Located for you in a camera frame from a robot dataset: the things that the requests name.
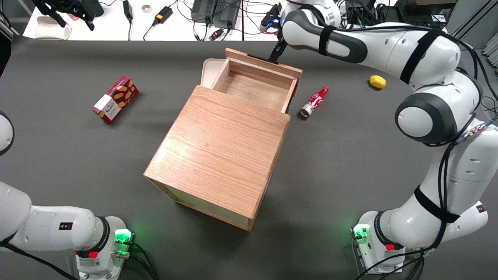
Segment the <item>open drawer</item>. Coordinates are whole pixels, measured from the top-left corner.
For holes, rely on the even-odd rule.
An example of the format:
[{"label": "open drawer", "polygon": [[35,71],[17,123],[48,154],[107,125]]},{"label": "open drawer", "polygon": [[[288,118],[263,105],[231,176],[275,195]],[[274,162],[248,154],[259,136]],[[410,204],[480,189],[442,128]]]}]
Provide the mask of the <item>open drawer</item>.
[{"label": "open drawer", "polygon": [[295,95],[301,70],[273,64],[231,49],[227,49],[226,53],[227,59],[211,89],[286,113]]}]

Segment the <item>cable connector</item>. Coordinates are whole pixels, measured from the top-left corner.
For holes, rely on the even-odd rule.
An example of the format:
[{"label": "cable connector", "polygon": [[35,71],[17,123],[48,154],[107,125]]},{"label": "cable connector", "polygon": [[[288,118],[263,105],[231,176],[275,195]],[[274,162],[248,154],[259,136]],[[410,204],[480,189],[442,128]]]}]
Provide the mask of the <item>cable connector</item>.
[{"label": "cable connector", "polygon": [[220,29],[214,31],[213,34],[211,34],[211,36],[209,36],[209,39],[211,41],[214,41],[214,40],[220,38],[221,35],[223,35],[223,28],[220,28]]},{"label": "cable connector", "polygon": [[464,135],[460,136],[455,141],[455,143],[458,145],[458,144],[461,144],[461,143],[463,143],[463,142],[465,142],[465,141],[467,141],[469,139],[474,138],[475,136],[477,136],[478,134],[480,134],[481,132],[483,132],[486,128],[488,128],[493,123],[494,123],[493,120],[488,120],[487,122],[474,127],[473,129],[467,131]]},{"label": "cable connector", "polygon": [[127,260],[127,259],[129,259],[129,252],[126,252],[126,251],[111,252],[111,256],[113,258],[116,258],[116,259]]},{"label": "cable connector", "polygon": [[164,6],[160,12],[157,13],[157,15],[154,17],[154,22],[152,23],[152,26],[156,26],[158,24],[163,24],[173,13],[173,10],[168,7]]}]

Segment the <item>red button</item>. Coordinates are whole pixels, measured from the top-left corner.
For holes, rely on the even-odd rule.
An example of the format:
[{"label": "red button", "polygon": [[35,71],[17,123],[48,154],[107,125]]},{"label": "red button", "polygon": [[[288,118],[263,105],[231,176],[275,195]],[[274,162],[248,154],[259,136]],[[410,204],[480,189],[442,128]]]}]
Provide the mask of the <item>red button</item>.
[{"label": "red button", "polygon": [[90,259],[95,259],[99,255],[99,252],[91,251],[88,253]]}]

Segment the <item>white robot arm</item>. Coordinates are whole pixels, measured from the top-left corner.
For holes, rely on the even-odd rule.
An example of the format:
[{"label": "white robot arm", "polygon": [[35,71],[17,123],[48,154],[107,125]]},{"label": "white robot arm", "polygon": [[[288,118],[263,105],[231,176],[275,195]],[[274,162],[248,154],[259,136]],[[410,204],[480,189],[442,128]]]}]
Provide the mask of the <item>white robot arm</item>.
[{"label": "white robot arm", "polygon": [[[0,111],[0,155],[13,139],[12,122]],[[82,279],[116,280],[132,239],[118,217],[71,206],[34,206],[27,194],[0,181],[0,251],[72,250]]]},{"label": "white robot arm", "polygon": [[395,123],[407,137],[435,147],[429,171],[405,204],[367,212],[352,229],[368,273],[400,272],[406,248],[422,253],[486,224],[479,199],[498,169],[498,128],[474,118],[482,94],[474,79],[455,71],[460,49],[452,38],[393,22],[337,29],[340,18],[326,12],[338,11],[334,5],[292,1],[278,9],[281,17],[275,9],[271,20],[267,14],[279,38],[269,60],[276,62],[287,45],[309,49],[378,69],[413,89],[397,108]]}]

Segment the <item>wooden box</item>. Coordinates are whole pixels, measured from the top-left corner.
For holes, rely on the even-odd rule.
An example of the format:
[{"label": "wooden box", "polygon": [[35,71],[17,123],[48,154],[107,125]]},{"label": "wooden box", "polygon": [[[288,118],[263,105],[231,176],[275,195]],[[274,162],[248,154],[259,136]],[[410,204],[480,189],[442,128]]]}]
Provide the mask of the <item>wooden box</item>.
[{"label": "wooden box", "polygon": [[251,231],[301,70],[226,54],[211,89],[194,89],[143,175],[174,201]]}]

